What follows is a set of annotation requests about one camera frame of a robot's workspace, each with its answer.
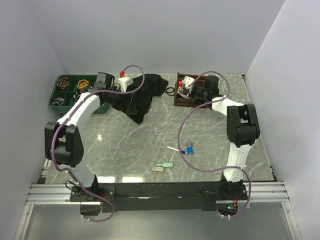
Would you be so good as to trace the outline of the brown wooden desk organizer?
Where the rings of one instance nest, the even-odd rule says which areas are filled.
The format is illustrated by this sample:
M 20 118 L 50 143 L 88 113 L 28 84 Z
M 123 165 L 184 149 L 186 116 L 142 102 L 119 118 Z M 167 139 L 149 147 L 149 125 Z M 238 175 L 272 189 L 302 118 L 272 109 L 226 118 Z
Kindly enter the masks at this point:
M 204 102 L 202 100 L 200 101 L 196 101 L 194 102 L 191 98 L 187 99 L 187 98 L 183 98 L 180 95 L 177 94 L 177 91 L 179 89 L 179 87 L 182 86 L 182 84 L 179 84 L 178 81 L 183 81 L 185 76 L 189 76 L 192 77 L 194 79 L 196 79 L 198 77 L 198 75 L 195 74 L 185 74 L 185 73 L 177 73 L 177 77 L 176 77 L 176 81 L 175 81 L 175 86 L 174 86 L 174 101 L 173 104 L 175 106 L 180 106 L 180 107 L 191 107 L 191 108 L 195 108 L 201 104 L 204 104 Z

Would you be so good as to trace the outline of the blue correction tape roll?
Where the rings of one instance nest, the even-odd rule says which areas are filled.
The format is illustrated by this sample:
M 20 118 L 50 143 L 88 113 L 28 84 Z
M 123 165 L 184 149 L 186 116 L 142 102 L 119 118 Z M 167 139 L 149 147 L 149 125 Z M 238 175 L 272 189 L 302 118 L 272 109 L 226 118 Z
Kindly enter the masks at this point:
M 192 146 L 188 146 L 188 147 L 186 148 L 186 154 L 187 154 L 187 155 L 192 155 L 193 153 L 194 153 L 193 147 L 192 147 Z

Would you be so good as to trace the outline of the dark blue cap marker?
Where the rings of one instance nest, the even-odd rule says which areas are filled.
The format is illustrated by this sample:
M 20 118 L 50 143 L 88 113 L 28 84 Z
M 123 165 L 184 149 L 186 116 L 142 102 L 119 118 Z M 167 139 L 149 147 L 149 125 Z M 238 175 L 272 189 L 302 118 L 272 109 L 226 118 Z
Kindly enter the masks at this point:
M 166 148 L 169 149 L 169 150 L 175 151 L 175 152 L 181 152 L 183 155 L 186 155 L 186 154 L 187 154 L 186 151 L 184 151 L 184 150 L 179 150 L 179 149 L 174 148 L 174 147 L 166 146 Z

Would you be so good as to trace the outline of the light blue cap marker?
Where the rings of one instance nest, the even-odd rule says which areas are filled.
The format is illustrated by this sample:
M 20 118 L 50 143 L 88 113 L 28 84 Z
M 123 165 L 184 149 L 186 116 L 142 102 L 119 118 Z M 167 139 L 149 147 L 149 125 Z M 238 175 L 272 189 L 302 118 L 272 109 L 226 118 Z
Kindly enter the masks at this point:
M 187 95 L 185 95 L 185 94 L 183 94 L 182 92 L 180 92 L 180 91 L 177 91 L 176 92 L 178 95 L 180 95 L 182 98 L 184 98 L 184 99 L 190 99 Z

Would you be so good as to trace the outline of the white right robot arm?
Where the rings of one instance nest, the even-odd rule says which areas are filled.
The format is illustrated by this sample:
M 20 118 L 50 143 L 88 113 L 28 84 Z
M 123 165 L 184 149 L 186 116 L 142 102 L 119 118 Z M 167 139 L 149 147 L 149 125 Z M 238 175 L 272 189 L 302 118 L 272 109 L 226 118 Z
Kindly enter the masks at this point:
M 227 168 L 223 170 L 219 181 L 219 193 L 224 199 L 231 199 L 245 189 L 243 187 L 243 169 L 246 167 L 249 151 L 260 137 L 260 126 L 254 104 L 239 103 L 220 94 L 217 76 L 206 76 L 200 84 L 194 79 L 189 88 L 191 99 L 203 100 L 210 110 L 226 116 L 226 135 L 230 142 Z

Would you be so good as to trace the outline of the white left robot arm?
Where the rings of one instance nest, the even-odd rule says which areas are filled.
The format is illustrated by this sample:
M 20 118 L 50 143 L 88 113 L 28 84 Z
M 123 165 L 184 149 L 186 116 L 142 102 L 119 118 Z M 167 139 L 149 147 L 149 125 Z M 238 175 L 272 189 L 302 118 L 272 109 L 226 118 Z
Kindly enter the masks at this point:
M 128 90 L 134 81 L 125 76 L 120 77 L 99 72 L 96 81 L 89 84 L 78 95 L 74 106 L 57 122 L 48 122 L 44 128 L 45 155 L 52 161 L 55 169 L 66 172 L 74 180 L 75 192 L 83 195 L 88 201 L 100 197 L 100 188 L 94 175 L 82 162 L 84 145 L 80 135 L 80 128 L 88 118 L 105 103 L 119 103 L 125 95 L 134 94 L 142 85 Z

